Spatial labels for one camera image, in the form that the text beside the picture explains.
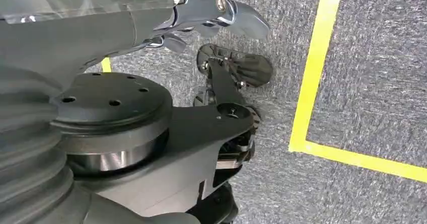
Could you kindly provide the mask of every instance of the robotic arm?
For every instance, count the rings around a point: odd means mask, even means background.
[[[162,213],[197,215],[197,203],[227,196],[257,115],[237,92],[246,76],[231,55],[199,53],[207,87],[202,107],[188,109],[147,79],[76,75],[144,47],[182,51],[174,31],[262,38],[269,26],[256,11],[232,0],[0,1],[0,223],[192,224],[192,215]],[[141,95],[126,98],[126,84]]]

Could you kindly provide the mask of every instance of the screw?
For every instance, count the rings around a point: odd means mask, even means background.
[[[207,70],[207,67],[209,66],[209,64],[207,63],[207,61],[205,61],[202,65],[201,68],[204,70]]]
[[[225,11],[227,8],[226,0],[217,0],[217,8],[221,12]]]

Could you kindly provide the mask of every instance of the gray robot arm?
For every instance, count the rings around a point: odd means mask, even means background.
[[[3,6],[17,2],[0,1]],[[49,124],[57,117],[50,99],[105,56],[144,47],[180,50],[182,42],[170,35],[173,31],[210,35],[250,10],[239,12],[231,0],[155,0],[151,7],[150,0],[133,0],[140,4],[103,11],[88,4],[81,15],[46,15],[27,6],[43,2],[54,13],[66,0],[19,2],[19,9],[0,6],[0,223],[198,223],[184,213],[141,217],[76,184],[65,152],[56,147],[61,134]],[[189,10],[192,2],[211,10]],[[258,25],[268,29],[264,20]]]

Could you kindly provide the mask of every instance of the yellow floor marking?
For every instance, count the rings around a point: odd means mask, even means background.
[[[111,72],[110,58],[105,57],[101,62],[101,66],[102,66],[102,72]]]
[[[302,152],[348,165],[427,182],[427,169],[358,154],[306,140],[317,89],[329,47],[340,0],[320,0],[307,55],[300,96],[292,127],[289,151]]]

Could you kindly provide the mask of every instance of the gray carpet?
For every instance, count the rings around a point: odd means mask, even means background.
[[[180,34],[184,54],[112,59],[114,71],[166,86],[177,106],[203,85],[195,53],[204,43],[271,60],[271,83],[244,92],[264,122],[256,157],[232,181],[236,223],[427,223],[426,183],[287,151],[318,0],[239,1],[266,16],[267,40]],[[427,167],[426,33],[427,0],[341,0],[308,139]]]

